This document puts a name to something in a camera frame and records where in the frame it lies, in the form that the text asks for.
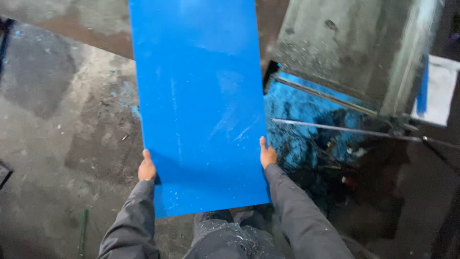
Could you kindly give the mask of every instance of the person's right hand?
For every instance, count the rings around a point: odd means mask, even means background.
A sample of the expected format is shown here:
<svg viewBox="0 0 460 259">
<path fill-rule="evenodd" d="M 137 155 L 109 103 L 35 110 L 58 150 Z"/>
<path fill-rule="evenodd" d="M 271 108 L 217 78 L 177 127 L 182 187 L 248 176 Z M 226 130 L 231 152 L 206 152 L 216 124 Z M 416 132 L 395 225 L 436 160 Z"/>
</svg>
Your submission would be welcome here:
<svg viewBox="0 0 460 259">
<path fill-rule="evenodd" d="M 144 160 L 138 170 L 139 181 L 154 180 L 156 177 L 156 168 L 152 162 L 149 150 L 144 149 L 144 151 L 142 151 L 142 155 L 144 156 Z"/>
<path fill-rule="evenodd" d="M 275 163 L 276 164 L 276 151 L 272 146 L 267 146 L 267 140 L 264 136 L 260 137 L 260 163 L 262 167 L 265 169 L 269 164 Z"/>
</svg>

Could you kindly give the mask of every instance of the gray sleeve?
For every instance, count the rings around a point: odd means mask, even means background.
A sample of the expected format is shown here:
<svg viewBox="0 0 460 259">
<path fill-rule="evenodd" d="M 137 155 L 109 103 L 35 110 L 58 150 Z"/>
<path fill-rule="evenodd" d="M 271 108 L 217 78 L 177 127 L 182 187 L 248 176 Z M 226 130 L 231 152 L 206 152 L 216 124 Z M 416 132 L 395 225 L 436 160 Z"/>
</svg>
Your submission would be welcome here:
<svg viewBox="0 0 460 259">
<path fill-rule="evenodd" d="M 132 190 L 99 248 L 99 259 L 159 258 L 153 243 L 155 211 L 153 181 L 140 181 Z"/>
<path fill-rule="evenodd" d="M 278 165 L 268 165 L 265 177 L 295 258 L 353 258 L 315 203 Z"/>
</svg>

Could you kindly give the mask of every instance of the person's left hand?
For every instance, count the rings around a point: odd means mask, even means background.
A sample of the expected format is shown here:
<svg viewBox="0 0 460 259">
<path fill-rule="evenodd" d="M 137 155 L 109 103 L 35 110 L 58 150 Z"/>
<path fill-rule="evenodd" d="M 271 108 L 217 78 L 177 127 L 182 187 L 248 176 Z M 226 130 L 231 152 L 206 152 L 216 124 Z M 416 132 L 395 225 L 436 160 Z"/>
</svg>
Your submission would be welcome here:
<svg viewBox="0 0 460 259">
<path fill-rule="evenodd" d="M 139 181 L 155 180 L 156 168 L 152 162 L 149 150 L 144 149 L 144 151 L 142 151 L 142 155 L 144 156 L 144 160 L 142 161 L 138 170 Z"/>
</svg>

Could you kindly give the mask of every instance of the gray jacket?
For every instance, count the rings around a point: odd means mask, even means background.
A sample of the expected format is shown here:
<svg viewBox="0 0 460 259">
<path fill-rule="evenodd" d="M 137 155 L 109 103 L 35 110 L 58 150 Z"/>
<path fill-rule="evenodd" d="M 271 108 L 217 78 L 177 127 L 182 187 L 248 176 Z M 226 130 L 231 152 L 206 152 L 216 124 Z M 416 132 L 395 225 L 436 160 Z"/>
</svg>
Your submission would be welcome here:
<svg viewBox="0 0 460 259">
<path fill-rule="evenodd" d="M 283 233 L 289 239 L 295 258 L 353 258 L 335 228 L 315 203 L 278 165 L 268 165 L 264 173 L 270 185 L 273 206 L 281 218 Z M 118 213 L 115 223 L 102 240 L 98 258 L 160 257 L 153 243 L 155 232 L 153 189 L 154 183 L 150 181 L 141 181 L 136 185 Z M 260 238 L 258 240 L 251 238 L 257 233 L 255 234 L 252 229 L 241 229 L 236 223 L 224 224 L 194 242 L 184 258 L 279 257 L 279 253 L 270 256 L 262 252 L 262 248 L 257 249 L 257 246 L 263 247 L 265 244 Z M 255 249 L 246 249 L 247 247 L 255 247 Z"/>
</svg>

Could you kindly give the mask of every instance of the blue plastic sheet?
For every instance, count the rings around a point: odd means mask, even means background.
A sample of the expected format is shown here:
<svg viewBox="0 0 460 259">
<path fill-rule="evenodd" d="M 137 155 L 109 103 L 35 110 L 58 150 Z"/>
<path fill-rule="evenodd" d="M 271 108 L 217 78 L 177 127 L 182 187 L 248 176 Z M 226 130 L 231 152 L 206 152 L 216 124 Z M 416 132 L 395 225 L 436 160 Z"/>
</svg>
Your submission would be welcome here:
<svg viewBox="0 0 460 259">
<path fill-rule="evenodd" d="M 268 203 L 255 4 L 130 0 L 156 217 Z"/>
</svg>

